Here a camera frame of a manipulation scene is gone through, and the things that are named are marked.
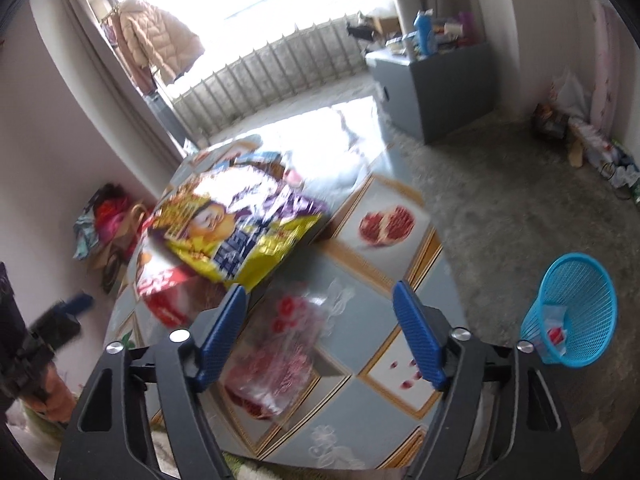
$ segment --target blue wastebasket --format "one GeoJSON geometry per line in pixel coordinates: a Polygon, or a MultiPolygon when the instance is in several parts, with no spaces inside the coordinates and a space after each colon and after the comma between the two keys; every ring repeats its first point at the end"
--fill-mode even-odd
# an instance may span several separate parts
{"type": "Polygon", "coordinates": [[[532,342],[546,364],[580,368],[593,363],[606,350],[617,317],[616,291],[607,271],[586,254],[565,254],[542,279],[538,297],[522,322],[520,339],[532,342]],[[566,307],[564,355],[544,329],[545,305],[566,307]]]}

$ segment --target red package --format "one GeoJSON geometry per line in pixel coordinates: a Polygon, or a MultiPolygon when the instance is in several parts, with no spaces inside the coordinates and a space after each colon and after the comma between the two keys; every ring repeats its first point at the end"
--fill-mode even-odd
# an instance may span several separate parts
{"type": "Polygon", "coordinates": [[[179,260],[144,230],[136,262],[136,291],[169,329],[189,326],[203,310],[216,308],[226,290],[179,260]]]}
{"type": "Polygon", "coordinates": [[[253,418],[282,414],[309,382],[311,351],[334,303],[299,286],[270,288],[225,365],[229,399],[253,418]]]}
{"type": "Polygon", "coordinates": [[[561,342],[564,341],[564,331],[562,330],[562,328],[560,328],[559,326],[555,327],[555,328],[551,328],[549,329],[546,334],[549,336],[549,340],[554,344],[554,345],[559,345],[561,342]]]}

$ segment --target table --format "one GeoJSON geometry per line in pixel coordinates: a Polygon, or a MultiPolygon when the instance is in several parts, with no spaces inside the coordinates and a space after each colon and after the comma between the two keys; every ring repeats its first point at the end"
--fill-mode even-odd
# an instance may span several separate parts
{"type": "MultiPolygon", "coordinates": [[[[416,375],[393,313],[392,285],[407,279],[422,302],[441,309],[452,326],[466,325],[449,265],[422,197],[412,187],[412,175],[386,137],[375,101],[364,98],[269,124],[189,156],[163,199],[191,174],[251,150],[283,153],[287,165],[304,179],[302,193],[325,200],[332,213],[324,239],[296,248],[274,275],[320,291],[337,283],[352,298],[316,345],[312,379],[287,409],[281,426],[251,418],[218,384],[201,395],[218,444],[233,454],[293,466],[407,465],[422,443],[439,394],[416,375]],[[413,218],[409,234],[391,246],[363,244],[358,235],[362,218],[398,208],[413,218]]],[[[148,346],[168,333],[126,284],[134,282],[137,252],[105,343],[126,337],[137,347],[148,346]]],[[[161,417],[155,385],[147,393],[147,409],[156,420],[161,417]]]]}

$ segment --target bottle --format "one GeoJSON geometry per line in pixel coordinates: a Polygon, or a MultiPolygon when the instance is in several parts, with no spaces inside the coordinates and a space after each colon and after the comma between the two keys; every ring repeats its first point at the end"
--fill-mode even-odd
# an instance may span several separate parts
{"type": "Polygon", "coordinates": [[[404,44],[404,53],[406,54],[409,61],[415,61],[415,47],[414,47],[414,38],[411,36],[403,36],[402,44],[404,44]]]}
{"type": "Polygon", "coordinates": [[[433,31],[433,27],[431,26],[432,16],[433,9],[419,10],[414,21],[414,27],[418,33],[418,46],[420,46],[420,52],[427,57],[436,54],[438,51],[436,35],[433,31]]]}
{"type": "Polygon", "coordinates": [[[465,33],[465,38],[468,39],[469,45],[475,45],[479,43],[478,32],[476,31],[476,22],[474,21],[474,15],[472,12],[459,12],[458,21],[462,24],[462,30],[465,33]]]}

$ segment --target blue gripper pad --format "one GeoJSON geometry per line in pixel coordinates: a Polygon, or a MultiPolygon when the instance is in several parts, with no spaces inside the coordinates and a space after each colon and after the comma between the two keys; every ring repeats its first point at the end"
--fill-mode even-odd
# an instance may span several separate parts
{"type": "Polygon", "coordinates": [[[443,389],[447,383],[442,369],[444,348],[424,317],[422,303],[405,282],[394,285],[392,297],[398,323],[422,377],[436,390],[443,389]]]}
{"type": "Polygon", "coordinates": [[[218,308],[222,309],[222,312],[200,347],[198,373],[193,381],[196,393],[205,391],[220,378],[246,316],[244,287],[236,286],[230,290],[218,308]]]}

